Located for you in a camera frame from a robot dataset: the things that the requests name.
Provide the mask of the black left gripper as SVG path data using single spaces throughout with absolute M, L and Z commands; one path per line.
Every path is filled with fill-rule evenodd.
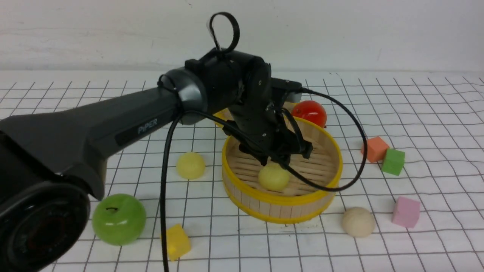
M 295 81 L 271 78 L 268 80 L 251 80 L 245 88 L 242 101 L 229 107 L 238 132 L 232 133 L 227 126 L 226 134 L 232 135 L 240 142 L 239 150 L 253 156 L 262 166 L 270 157 L 263 149 L 276 155 L 275 161 L 288 169 L 292 155 L 301 155 L 308 159 L 313 151 L 311 142 L 306 141 L 292 114 L 283 104 L 296 95 L 301 99 L 302 84 Z

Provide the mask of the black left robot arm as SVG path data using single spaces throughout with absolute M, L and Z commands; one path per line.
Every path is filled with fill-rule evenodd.
M 212 49 L 160 76 L 157 87 L 54 113 L 1 120 L 1 271 L 39 272 L 85 229 L 88 195 L 104 197 L 107 160 L 170 122 L 192 125 L 228 109 L 223 130 L 266 164 L 309 158 L 312 144 L 283 121 L 287 92 L 261 57 Z

